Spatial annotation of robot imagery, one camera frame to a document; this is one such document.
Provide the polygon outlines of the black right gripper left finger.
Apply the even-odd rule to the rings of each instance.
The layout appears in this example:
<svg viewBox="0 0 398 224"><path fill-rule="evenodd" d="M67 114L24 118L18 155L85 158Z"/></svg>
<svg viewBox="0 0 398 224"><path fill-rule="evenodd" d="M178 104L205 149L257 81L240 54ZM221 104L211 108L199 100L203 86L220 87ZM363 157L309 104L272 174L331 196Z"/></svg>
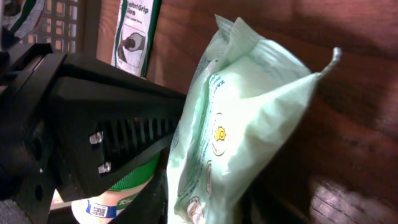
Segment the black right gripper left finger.
<svg viewBox="0 0 398 224"><path fill-rule="evenodd" d="M109 224L166 224L167 175L160 171Z"/></svg>

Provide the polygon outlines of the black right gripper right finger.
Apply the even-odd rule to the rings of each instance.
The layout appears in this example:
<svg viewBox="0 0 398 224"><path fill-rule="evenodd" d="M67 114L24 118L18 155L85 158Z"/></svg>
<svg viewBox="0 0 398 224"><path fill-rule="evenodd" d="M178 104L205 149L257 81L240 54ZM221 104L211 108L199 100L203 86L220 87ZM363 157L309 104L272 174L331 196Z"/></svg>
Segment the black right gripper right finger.
<svg viewBox="0 0 398 224"><path fill-rule="evenodd" d="M310 221L276 196L253 183L241 198L242 224L305 224Z"/></svg>

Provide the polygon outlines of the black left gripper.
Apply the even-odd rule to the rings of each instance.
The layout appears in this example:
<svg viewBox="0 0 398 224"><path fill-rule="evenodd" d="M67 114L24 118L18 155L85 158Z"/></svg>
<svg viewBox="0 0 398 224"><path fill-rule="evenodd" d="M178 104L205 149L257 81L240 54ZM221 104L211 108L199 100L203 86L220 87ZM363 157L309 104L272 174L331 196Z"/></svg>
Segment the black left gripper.
<svg viewBox="0 0 398 224"><path fill-rule="evenodd" d="M46 223L56 186L46 98L65 54L16 44L1 60L1 223Z"/></svg>

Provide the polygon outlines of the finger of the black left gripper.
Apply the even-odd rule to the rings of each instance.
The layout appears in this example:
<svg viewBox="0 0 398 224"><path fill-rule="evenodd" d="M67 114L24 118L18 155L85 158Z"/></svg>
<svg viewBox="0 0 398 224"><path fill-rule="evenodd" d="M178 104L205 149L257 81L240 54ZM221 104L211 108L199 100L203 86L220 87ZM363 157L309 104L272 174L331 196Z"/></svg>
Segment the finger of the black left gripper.
<svg viewBox="0 0 398 224"><path fill-rule="evenodd" d="M185 99L100 60L67 55L48 98L61 198L98 196L169 147Z"/></svg>

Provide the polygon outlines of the green lid jar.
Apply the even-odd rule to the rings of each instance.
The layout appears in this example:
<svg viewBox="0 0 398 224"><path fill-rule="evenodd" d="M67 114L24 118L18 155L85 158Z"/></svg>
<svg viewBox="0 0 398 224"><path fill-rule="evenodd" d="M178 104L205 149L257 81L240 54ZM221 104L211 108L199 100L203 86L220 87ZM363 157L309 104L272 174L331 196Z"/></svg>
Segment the green lid jar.
<svg viewBox="0 0 398 224"><path fill-rule="evenodd" d="M134 169L101 195L73 201L71 209L78 223L104 224L117 217L153 178L160 154Z"/></svg>

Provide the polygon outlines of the green white packet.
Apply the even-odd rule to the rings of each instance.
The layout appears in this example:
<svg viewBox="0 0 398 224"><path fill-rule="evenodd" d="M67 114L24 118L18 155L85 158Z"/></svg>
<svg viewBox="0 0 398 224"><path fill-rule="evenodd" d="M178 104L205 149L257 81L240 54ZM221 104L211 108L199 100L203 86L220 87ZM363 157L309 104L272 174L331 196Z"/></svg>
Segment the green white packet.
<svg viewBox="0 0 398 224"><path fill-rule="evenodd" d="M145 78L161 0L121 0L111 65Z"/></svg>

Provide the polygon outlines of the light teal wipes pack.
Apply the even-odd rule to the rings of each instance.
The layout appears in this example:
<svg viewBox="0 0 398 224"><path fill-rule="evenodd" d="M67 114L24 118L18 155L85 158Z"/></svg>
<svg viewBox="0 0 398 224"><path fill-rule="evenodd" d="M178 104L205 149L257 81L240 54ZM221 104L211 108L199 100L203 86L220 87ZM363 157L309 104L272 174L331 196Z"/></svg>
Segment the light teal wipes pack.
<svg viewBox="0 0 398 224"><path fill-rule="evenodd" d="M319 80L243 19L216 16L167 163L169 223L239 223L241 198L293 133Z"/></svg>

